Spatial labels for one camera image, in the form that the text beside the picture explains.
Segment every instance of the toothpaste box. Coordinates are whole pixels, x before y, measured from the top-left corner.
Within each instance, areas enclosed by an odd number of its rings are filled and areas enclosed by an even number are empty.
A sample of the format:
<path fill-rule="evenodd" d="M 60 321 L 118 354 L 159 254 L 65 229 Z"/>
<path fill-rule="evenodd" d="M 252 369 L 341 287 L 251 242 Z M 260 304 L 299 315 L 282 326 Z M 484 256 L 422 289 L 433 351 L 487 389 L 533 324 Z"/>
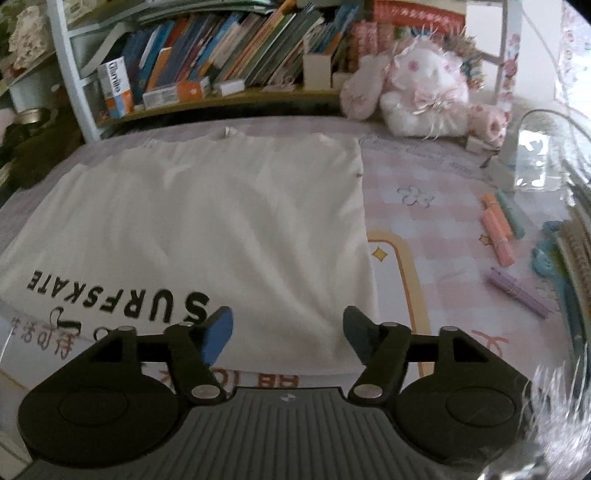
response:
<path fill-rule="evenodd" d="M 121 118 L 134 111 L 124 58 L 120 57 L 99 66 L 100 86 L 112 118 Z"/>

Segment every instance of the pink plush toy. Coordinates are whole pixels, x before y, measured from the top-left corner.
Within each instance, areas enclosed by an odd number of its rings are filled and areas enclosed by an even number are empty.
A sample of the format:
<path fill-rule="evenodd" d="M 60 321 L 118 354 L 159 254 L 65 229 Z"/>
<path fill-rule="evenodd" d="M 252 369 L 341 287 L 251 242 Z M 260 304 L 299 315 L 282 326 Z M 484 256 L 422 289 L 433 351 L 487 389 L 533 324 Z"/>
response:
<path fill-rule="evenodd" d="M 366 120 L 378 106 L 399 137 L 474 135 L 496 147 L 505 139 L 507 120 L 496 106 L 468 102 L 462 60 L 427 37 L 406 38 L 391 54 L 365 56 L 340 93 L 349 119 Z"/>

